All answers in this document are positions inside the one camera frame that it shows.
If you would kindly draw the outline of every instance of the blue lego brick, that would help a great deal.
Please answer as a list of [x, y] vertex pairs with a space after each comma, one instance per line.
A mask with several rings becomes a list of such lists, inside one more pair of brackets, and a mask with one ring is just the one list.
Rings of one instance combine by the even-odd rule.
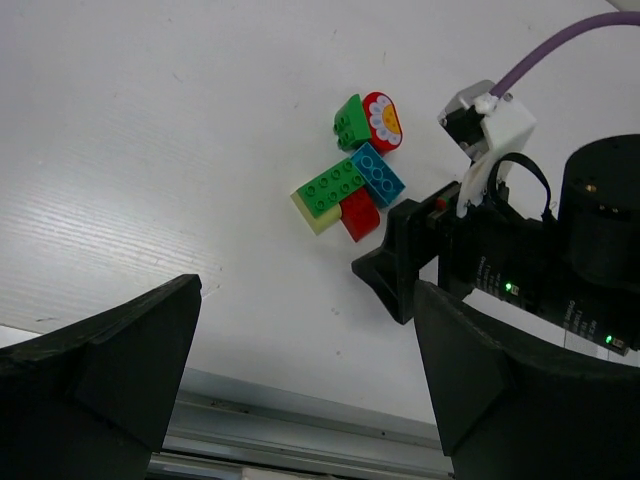
[[391, 205], [404, 190], [402, 180], [369, 143], [362, 145], [351, 156], [351, 161], [364, 177], [367, 190], [378, 208]]

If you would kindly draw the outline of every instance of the white flower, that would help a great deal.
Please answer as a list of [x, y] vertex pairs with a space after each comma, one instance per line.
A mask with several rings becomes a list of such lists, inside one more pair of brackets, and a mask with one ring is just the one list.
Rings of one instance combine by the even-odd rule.
[[400, 145], [402, 132], [391, 100], [385, 95], [379, 95], [376, 101], [369, 105], [369, 112], [369, 123], [376, 129], [376, 136], [391, 145]]

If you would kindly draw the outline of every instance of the green lego brick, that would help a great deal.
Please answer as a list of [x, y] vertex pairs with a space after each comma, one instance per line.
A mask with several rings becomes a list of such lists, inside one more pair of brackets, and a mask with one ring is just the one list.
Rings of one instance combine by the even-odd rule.
[[340, 150], [354, 150], [371, 140], [371, 130], [360, 95], [352, 96], [338, 110], [333, 123], [333, 132], [338, 135]]
[[296, 191], [311, 215], [318, 218], [363, 185], [364, 178], [351, 159], [345, 158]]
[[342, 207], [340, 207], [340, 204], [334, 205], [319, 217], [314, 218], [305, 203], [302, 201], [302, 198], [300, 198], [300, 194], [298, 192], [293, 192], [291, 194], [291, 200], [293, 200], [293, 203], [298, 207], [298, 210], [311, 227], [311, 230], [313, 230], [313, 233], [316, 235], [320, 235], [342, 217]]

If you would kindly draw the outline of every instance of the toy block pile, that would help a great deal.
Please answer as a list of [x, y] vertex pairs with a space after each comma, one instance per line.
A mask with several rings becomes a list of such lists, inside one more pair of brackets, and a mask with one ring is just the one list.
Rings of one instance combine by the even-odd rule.
[[336, 113], [333, 132], [350, 157], [304, 184], [291, 199], [316, 235], [342, 220], [354, 241], [380, 225], [386, 208], [404, 184], [382, 156], [400, 146], [402, 129], [387, 95], [353, 95]]

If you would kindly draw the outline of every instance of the purple cable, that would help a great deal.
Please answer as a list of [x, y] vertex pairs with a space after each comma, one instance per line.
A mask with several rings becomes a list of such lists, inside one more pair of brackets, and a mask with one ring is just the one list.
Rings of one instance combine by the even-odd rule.
[[498, 98], [509, 91], [515, 83], [531, 70], [540, 60], [553, 52], [556, 48], [589, 30], [609, 27], [611, 25], [635, 25], [640, 27], [640, 12], [612, 12], [585, 18], [577, 23], [560, 30], [553, 37], [536, 48], [529, 55], [511, 69], [502, 80], [490, 90], [489, 93]]

